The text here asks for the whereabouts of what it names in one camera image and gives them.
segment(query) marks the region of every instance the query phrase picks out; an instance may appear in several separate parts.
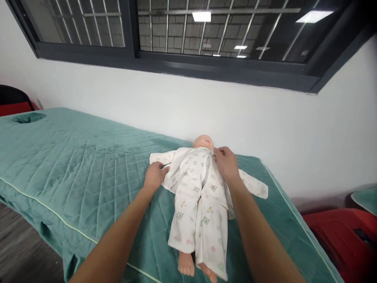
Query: white patterned onesie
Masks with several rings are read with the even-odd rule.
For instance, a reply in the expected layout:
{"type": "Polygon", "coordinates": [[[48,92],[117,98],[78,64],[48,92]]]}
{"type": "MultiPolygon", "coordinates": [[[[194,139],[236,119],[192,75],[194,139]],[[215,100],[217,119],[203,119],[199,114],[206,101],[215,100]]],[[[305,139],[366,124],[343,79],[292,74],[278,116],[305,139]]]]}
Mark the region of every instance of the white patterned onesie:
{"type": "MultiPolygon", "coordinates": [[[[180,148],[151,154],[150,163],[171,162],[162,186],[176,194],[168,245],[184,253],[195,251],[196,265],[204,262],[227,281],[228,218],[232,216],[229,190],[207,148],[180,148]]],[[[267,197],[267,186],[240,170],[245,184],[267,197]]]]}

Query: baby doll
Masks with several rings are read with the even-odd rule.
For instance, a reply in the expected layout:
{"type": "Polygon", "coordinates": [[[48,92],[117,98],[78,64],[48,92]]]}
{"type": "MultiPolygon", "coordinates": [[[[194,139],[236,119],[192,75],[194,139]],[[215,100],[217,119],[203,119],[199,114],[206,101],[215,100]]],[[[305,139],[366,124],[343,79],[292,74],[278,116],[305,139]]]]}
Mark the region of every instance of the baby doll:
{"type": "MultiPolygon", "coordinates": [[[[216,283],[217,276],[228,280],[227,219],[234,218],[234,214],[229,190],[213,158],[213,148],[212,139],[201,135],[192,148],[152,153],[150,163],[171,162],[162,186],[176,194],[168,245],[179,250],[179,271],[194,276],[191,253],[195,252],[196,266],[216,283]]],[[[242,170],[240,176],[251,193],[267,198],[265,184],[242,170]]]]}

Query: doll head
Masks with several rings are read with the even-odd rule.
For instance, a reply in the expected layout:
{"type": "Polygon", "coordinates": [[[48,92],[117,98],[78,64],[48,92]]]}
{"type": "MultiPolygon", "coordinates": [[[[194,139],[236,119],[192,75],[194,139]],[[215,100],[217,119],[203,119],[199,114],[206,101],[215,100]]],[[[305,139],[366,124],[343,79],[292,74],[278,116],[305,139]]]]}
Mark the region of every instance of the doll head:
{"type": "Polygon", "coordinates": [[[215,147],[215,145],[213,144],[213,141],[210,138],[210,136],[201,135],[197,137],[196,140],[194,141],[193,148],[197,148],[197,147],[206,147],[212,150],[215,147]]]}

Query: doll foot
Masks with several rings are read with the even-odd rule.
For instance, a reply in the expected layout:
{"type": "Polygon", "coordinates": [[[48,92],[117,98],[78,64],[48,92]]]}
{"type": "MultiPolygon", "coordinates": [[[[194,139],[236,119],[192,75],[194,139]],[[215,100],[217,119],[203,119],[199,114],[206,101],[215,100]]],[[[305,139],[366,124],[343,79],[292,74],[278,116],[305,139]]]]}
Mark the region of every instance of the doll foot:
{"type": "Polygon", "coordinates": [[[200,269],[203,271],[203,273],[208,276],[211,283],[217,283],[216,273],[214,273],[211,269],[209,269],[208,266],[205,265],[204,263],[199,263],[198,265],[200,269]]]}
{"type": "Polygon", "coordinates": [[[179,251],[178,270],[184,275],[194,276],[195,268],[191,254],[185,254],[179,251]]]}

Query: window frame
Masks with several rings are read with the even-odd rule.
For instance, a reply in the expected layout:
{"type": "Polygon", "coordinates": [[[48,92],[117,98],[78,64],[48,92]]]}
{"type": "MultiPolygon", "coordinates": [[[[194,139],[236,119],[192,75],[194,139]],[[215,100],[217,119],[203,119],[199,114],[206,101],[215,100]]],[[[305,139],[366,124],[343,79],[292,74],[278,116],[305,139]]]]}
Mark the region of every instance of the window frame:
{"type": "Polygon", "coordinates": [[[37,58],[123,68],[317,94],[374,34],[363,7],[352,0],[307,63],[272,62],[141,51],[137,0],[119,1],[125,48],[38,40],[21,0],[6,0],[37,58]]]}

